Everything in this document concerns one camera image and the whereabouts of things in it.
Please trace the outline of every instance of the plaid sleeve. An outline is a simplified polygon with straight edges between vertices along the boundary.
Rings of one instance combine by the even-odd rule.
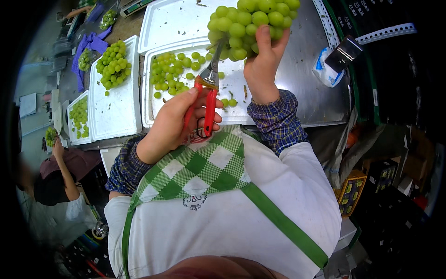
[[[287,147],[308,141],[296,116],[296,96],[288,90],[279,92],[279,98],[272,103],[258,104],[252,100],[248,105],[248,114],[260,130],[262,140],[268,142],[277,156]]]
[[[132,195],[141,178],[153,166],[141,161],[136,154],[136,146],[144,137],[145,134],[139,134],[124,143],[111,167],[110,177],[105,184],[107,190]]]

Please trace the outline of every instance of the finger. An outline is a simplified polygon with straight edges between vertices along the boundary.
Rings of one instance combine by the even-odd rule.
[[[268,25],[260,25],[256,32],[257,45],[259,54],[270,55],[273,51],[271,48],[271,35]]]
[[[289,28],[283,30],[282,38],[280,38],[280,40],[274,41],[273,43],[273,51],[276,54],[280,55],[280,57],[282,57],[283,53],[285,52],[288,40],[289,40]]]
[[[193,105],[195,100],[198,97],[198,90],[194,87],[191,89],[182,92],[179,95],[176,95],[172,99],[170,99],[164,106],[164,109],[169,110],[171,115],[181,116],[183,117],[186,113],[187,109]]]
[[[195,117],[197,119],[199,119],[201,117],[205,117],[206,116],[206,108],[198,108],[194,111],[194,113],[195,113]],[[215,113],[214,122],[220,123],[222,120],[223,120],[222,117],[218,113]]]
[[[203,126],[204,126],[204,119],[200,119],[198,121],[198,128],[203,128]],[[218,130],[220,130],[220,125],[218,125],[217,123],[214,123],[212,125],[212,131],[218,131]]]
[[[207,103],[206,97],[207,96],[203,96],[202,98],[197,99],[197,101],[195,102],[195,108],[205,107]],[[220,101],[219,99],[215,99],[215,107],[222,108],[223,107],[222,101]]]

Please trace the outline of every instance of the purple cloth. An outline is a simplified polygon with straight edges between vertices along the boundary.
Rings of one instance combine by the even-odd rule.
[[[71,71],[74,72],[78,78],[78,92],[83,92],[83,74],[84,72],[79,69],[78,60],[81,57],[84,49],[88,48],[90,50],[96,50],[100,53],[104,53],[107,50],[108,43],[104,42],[104,39],[110,32],[112,31],[112,27],[110,26],[107,30],[96,36],[95,32],[91,32],[87,37],[84,34],[82,40],[78,45],[78,49],[76,51],[76,55],[74,56],[73,66],[71,67]]]

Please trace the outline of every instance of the left hand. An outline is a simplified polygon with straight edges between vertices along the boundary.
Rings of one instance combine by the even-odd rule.
[[[65,150],[63,149],[63,145],[60,142],[60,138],[59,136],[56,136],[56,142],[53,146],[53,155],[56,159],[62,159],[63,157],[63,152]]]
[[[160,109],[157,118],[150,128],[149,133],[138,143],[136,154],[139,159],[146,164],[155,164],[163,158],[171,150],[175,150],[183,140],[197,128],[197,119],[204,117],[206,114],[206,96],[209,93],[208,88],[203,88],[200,96],[196,88],[191,88],[166,102]],[[189,127],[183,130],[184,115],[187,109],[195,104],[195,111],[191,117]],[[220,100],[215,102],[216,108],[222,108],[223,103]],[[215,113],[213,131],[220,129],[217,123],[222,118]],[[198,127],[204,125],[204,119],[198,122]]]

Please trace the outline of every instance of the red cloth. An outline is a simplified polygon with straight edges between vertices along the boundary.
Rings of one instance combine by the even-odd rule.
[[[76,180],[81,180],[86,176],[101,160],[99,151],[82,151],[77,148],[69,148],[63,153],[63,161],[68,170],[76,176]],[[56,158],[49,157],[40,165],[40,174],[45,179],[53,171],[60,170]]]

